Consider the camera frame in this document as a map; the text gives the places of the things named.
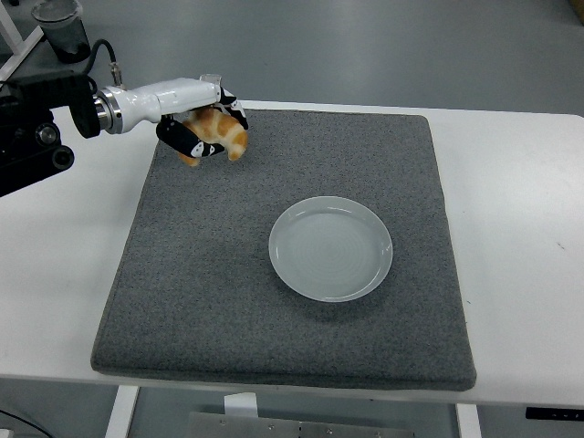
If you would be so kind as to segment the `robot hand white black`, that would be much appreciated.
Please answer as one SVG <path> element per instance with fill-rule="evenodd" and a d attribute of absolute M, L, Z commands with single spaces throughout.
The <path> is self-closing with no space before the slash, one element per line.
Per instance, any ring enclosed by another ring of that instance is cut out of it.
<path fill-rule="evenodd" d="M 220 82 L 177 78 L 134 90 L 114 92 L 117 114 L 112 130 L 126 133 L 142 121 L 190 166 L 225 151 L 231 161 L 245 153 L 248 124 L 236 96 Z"/>

